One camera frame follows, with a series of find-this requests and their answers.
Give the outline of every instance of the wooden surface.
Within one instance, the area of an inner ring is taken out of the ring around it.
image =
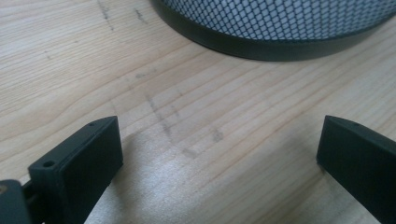
[[[376,223],[315,156],[324,116],[396,139],[396,20],[298,63],[226,56],[146,0],[0,3],[0,179],[118,115],[124,167],[86,223]]]

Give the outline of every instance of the mesh tray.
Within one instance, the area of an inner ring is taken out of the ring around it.
[[[175,30],[206,47],[265,61],[349,48],[389,20],[395,0],[151,0]]]

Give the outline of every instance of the light wood grain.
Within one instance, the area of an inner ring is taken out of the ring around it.
[[[2,1],[0,30],[0,179],[117,115],[87,223],[376,223],[315,156],[327,114],[396,139],[396,20],[298,63],[205,49],[144,0]]]

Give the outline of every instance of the wooden table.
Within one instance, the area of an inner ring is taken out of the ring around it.
[[[117,115],[124,166],[86,223],[376,223],[316,164],[325,115],[396,139],[396,20],[333,56],[266,63],[147,0],[0,3],[0,179]]]

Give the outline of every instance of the black object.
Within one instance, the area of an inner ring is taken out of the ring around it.
[[[381,223],[396,223],[396,143],[358,123],[327,116],[318,163]]]
[[[23,188],[0,181],[0,222],[84,223],[121,166],[117,117],[87,124],[34,162]]]
[[[191,40],[226,54],[300,61],[350,48],[396,13],[384,0],[151,0]]]

